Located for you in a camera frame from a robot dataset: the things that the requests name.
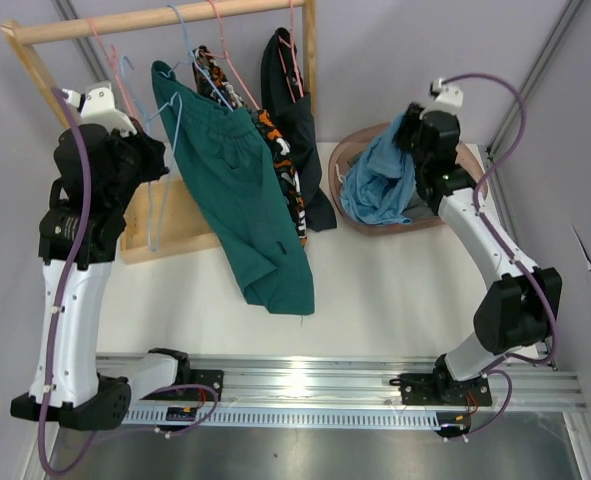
wooden rod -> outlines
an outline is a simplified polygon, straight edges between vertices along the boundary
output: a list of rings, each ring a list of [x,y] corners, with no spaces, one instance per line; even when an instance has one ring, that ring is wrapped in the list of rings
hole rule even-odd
[[[302,7],[306,0],[293,0],[295,7]],[[217,4],[222,17],[244,15],[247,13],[268,12],[290,8],[290,0],[235,0],[220,1]],[[177,7],[185,22],[196,22],[216,18],[213,7],[208,2],[191,3]],[[169,7],[141,10],[138,12],[120,13],[93,17],[97,33],[130,32],[146,28],[175,25],[179,19]],[[93,31],[86,19],[68,20],[64,22],[20,27],[15,31],[15,37],[22,45],[36,45],[40,43],[71,40],[81,37],[92,37]]]
[[[317,28],[315,26],[317,13],[315,11],[315,0],[306,0],[302,9],[302,30],[304,41],[304,83],[306,90],[311,94],[311,109],[313,115],[317,108]]]
[[[2,35],[4,35],[6,42],[8,42],[26,72],[30,75],[39,93],[42,94],[46,103],[48,103],[53,113],[57,116],[59,123],[63,127],[68,128],[68,122],[66,121],[64,112],[59,108],[57,100],[51,93],[51,87],[57,86],[51,72],[46,68],[35,47],[32,45],[22,45],[17,40],[17,31],[21,28],[20,24],[15,20],[6,21],[2,23]]]

gray wall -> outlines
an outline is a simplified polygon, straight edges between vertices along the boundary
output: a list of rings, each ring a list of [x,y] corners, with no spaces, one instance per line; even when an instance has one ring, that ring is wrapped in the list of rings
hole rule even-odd
[[[2,3],[0,21],[16,18],[30,25],[57,20],[47,0]],[[151,0],[79,3],[82,15],[159,4]],[[410,100],[423,98],[426,82],[436,75],[486,70],[520,83],[564,2],[532,5],[527,0],[516,0],[507,5],[466,0],[458,2],[456,9],[446,0],[380,0],[375,2],[378,8],[366,8],[362,2],[358,6],[351,2],[350,7],[343,7],[348,2],[318,3],[318,128],[321,137],[328,140],[390,119]],[[259,52],[273,29],[287,19],[287,12],[275,12],[226,21],[233,58],[255,92],[259,85]],[[196,43],[217,44],[214,22],[192,25],[191,31]],[[182,57],[179,27],[107,40],[115,41],[120,51],[133,58],[139,71],[133,76],[134,84],[145,95],[147,106],[153,108],[148,69],[156,58],[174,62]],[[83,89],[90,82],[70,42],[38,50],[60,85]],[[468,139],[486,141],[508,98],[481,86],[468,98],[466,135]],[[28,388],[38,355],[43,287],[36,255],[37,226],[56,175],[52,150],[59,132],[59,125],[0,34],[2,479],[19,477],[35,432],[33,424],[10,418],[7,409],[11,398]]]
[[[44,0],[0,2],[0,21],[57,21]],[[41,48],[55,78],[82,88],[90,78],[70,43]],[[0,479],[20,478],[35,426],[12,419],[39,352],[44,289],[37,226],[48,208],[60,127],[0,33]]]
[[[75,3],[81,16],[160,5],[156,0]],[[483,71],[519,85],[566,3],[318,0],[319,138],[338,141],[357,129],[390,121],[409,102],[426,99],[429,82],[439,76]],[[287,25],[289,18],[283,10],[224,19],[231,58],[258,103],[261,52],[275,28]],[[300,32],[299,11],[295,18]],[[213,52],[221,52],[215,20],[190,24],[189,31],[194,46],[204,43]],[[186,56],[181,28],[106,38],[133,61],[138,69],[132,75],[135,91],[146,108],[155,111],[150,65],[156,59],[174,64]],[[180,80],[192,86],[191,77],[190,68],[183,67]],[[510,97],[494,86],[472,85],[466,89],[462,113],[464,139],[486,144],[508,109]],[[153,131],[162,135],[159,121]]]
[[[564,280],[559,364],[580,375],[591,411],[591,1],[528,106],[528,127],[502,171],[521,243]]]

metal base plate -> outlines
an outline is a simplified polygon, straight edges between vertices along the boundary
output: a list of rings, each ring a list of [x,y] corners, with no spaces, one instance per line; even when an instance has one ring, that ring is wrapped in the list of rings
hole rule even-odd
[[[456,407],[471,406],[466,394],[474,396],[480,407],[493,405],[491,389],[488,386],[488,379],[476,378],[453,386],[447,394],[440,394],[435,388],[432,373],[404,373],[395,379],[399,382],[402,392],[402,403],[412,406],[437,406],[448,405]]]
[[[217,399],[222,399],[222,389],[224,388],[224,372],[222,370],[192,370],[190,381],[191,384],[207,385],[217,392]],[[142,400],[163,400],[163,401],[178,401],[178,402],[198,402],[200,391],[191,390],[177,390],[176,392],[156,393],[148,395]]]

hanging clothes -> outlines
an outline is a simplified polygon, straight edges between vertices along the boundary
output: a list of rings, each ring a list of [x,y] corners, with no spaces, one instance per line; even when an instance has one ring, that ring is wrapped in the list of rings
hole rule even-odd
[[[404,114],[375,137],[351,167],[340,195],[342,208],[353,220],[367,225],[407,224],[404,214],[415,192],[415,167],[410,153],[393,142]]]
[[[210,98],[211,100],[223,105],[224,97],[228,104],[237,109],[240,107],[248,108],[244,103],[242,97],[235,92],[233,85],[228,81],[224,71],[217,65],[217,62],[210,56],[208,49],[201,45],[196,48],[195,54],[196,62],[201,67],[202,71],[209,74],[213,83],[219,90],[218,94],[213,85],[207,81],[206,77],[195,65],[193,65],[193,75],[195,76],[195,86],[197,93]],[[291,220],[295,225],[295,230],[302,245],[306,245],[306,214],[304,211],[304,201],[300,191],[300,183],[298,175],[296,175],[293,162],[290,157],[290,149],[288,143],[282,137],[266,110],[253,111],[250,110],[251,120],[257,128],[260,136],[264,139],[273,156],[273,168],[279,183],[282,195],[288,207],[288,212]]]
[[[158,105],[176,92],[182,98],[175,160],[246,301],[271,313],[313,313],[308,259],[283,207],[270,151],[248,110],[230,111],[193,92],[164,62],[153,63],[151,76]],[[178,109],[160,116],[166,133],[174,135]]]
[[[299,95],[298,77],[290,48],[289,31],[279,28],[271,37],[262,56],[262,106],[291,147],[291,156],[306,209],[306,224],[315,231],[337,227],[335,211],[319,188],[322,167],[315,139],[311,95]]]

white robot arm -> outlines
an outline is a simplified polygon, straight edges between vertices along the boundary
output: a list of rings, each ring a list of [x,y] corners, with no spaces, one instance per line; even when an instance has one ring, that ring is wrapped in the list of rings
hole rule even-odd
[[[440,356],[432,374],[401,374],[391,384],[400,386],[406,405],[466,407],[466,393],[481,390],[486,395],[477,399],[488,406],[491,397],[484,373],[507,354],[551,335],[542,298],[526,275],[537,282],[555,315],[562,281],[554,268],[540,269],[515,245],[487,214],[475,181],[455,163],[462,91],[439,79],[431,85],[431,94],[435,100],[427,107],[409,105],[395,143],[411,153],[419,196],[462,241],[487,293],[474,315],[474,333]]]
[[[172,350],[151,350],[140,361],[104,376],[95,365],[102,296],[125,227],[124,211],[142,182],[157,180],[168,170],[164,145],[116,109],[109,82],[93,85],[84,95],[65,93],[82,119],[80,131],[92,172],[91,213],[58,309],[58,329],[50,345],[53,380],[45,385],[54,297],[77,235],[83,195],[80,155],[67,130],[54,154],[61,177],[53,184],[50,210],[40,223],[46,293],[41,352],[30,390],[12,401],[11,414],[37,421],[49,391],[49,421],[76,430],[108,430],[120,425],[131,400],[161,387],[191,383],[188,356]]]

